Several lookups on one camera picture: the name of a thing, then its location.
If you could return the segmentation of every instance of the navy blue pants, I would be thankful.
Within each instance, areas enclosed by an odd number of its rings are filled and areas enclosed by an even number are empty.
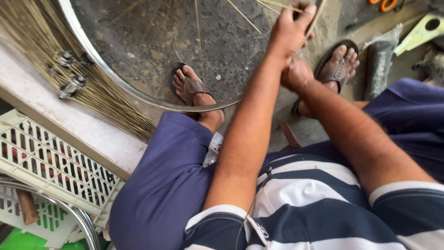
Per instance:
[[[363,109],[423,169],[444,183],[444,88],[401,79]],[[199,213],[214,173],[202,167],[213,134],[191,118],[165,112],[131,178],[114,201],[110,235],[117,250],[177,250]],[[330,141],[267,155],[265,163],[309,153],[351,167]]]

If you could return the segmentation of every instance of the foot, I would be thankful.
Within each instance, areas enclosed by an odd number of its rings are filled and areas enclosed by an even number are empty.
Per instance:
[[[185,100],[185,76],[192,80],[202,82],[190,66],[184,65],[182,70],[178,69],[174,75],[173,85],[176,88],[176,94],[183,100]],[[193,106],[205,106],[212,104],[216,104],[216,101],[209,94],[197,93],[193,97]],[[201,112],[200,115],[201,118],[198,122],[206,127],[210,126],[208,128],[213,131],[213,133],[215,133],[217,128],[225,121],[225,116],[221,110]]]
[[[328,70],[329,68],[334,67],[335,65],[337,65],[337,63],[339,63],[341,58],[344,58],[346,72],[345,82],[347,82],[356,74],[356,68],[359,66],[359,60],[357,59],[357,57],[358,54],[353,48],[349,48],[347,51],[347,46],[341,45],[335,49],[332,58],[325,64],[323,70]],[[339,93],[338,82],[328,81],[322,84],[331,91]],[[302,116],[312,117],[311,112],[308,110],[308,107],[304,103],[304,101],[301,101],[301,103],[299,104],[298,111]]]

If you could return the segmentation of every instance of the navy and white striped shirt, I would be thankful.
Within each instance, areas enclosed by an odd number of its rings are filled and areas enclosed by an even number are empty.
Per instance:
[[[243,227],[243,209],[211,207],[188,221],[183,249],[444,249],[444,185],[395,182],[367,200],[352,171],[319,156],[268,165],[272,174],[262,188],[266,175],[258,178],[253,217]]]

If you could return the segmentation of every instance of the plastic crate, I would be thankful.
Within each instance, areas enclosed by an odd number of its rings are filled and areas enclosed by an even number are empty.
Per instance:
[[[44,197],[33,196],[40,220],[25,225],[15,189],[0,186],[0,221],[29,232],[47,242],[45,247],[59,249],[66,242],[75,242],[85,237],[75,219],[66,211]]]
[[[104,228],[124,181],[19,111],[0,116],[0,171],[76,206]]]

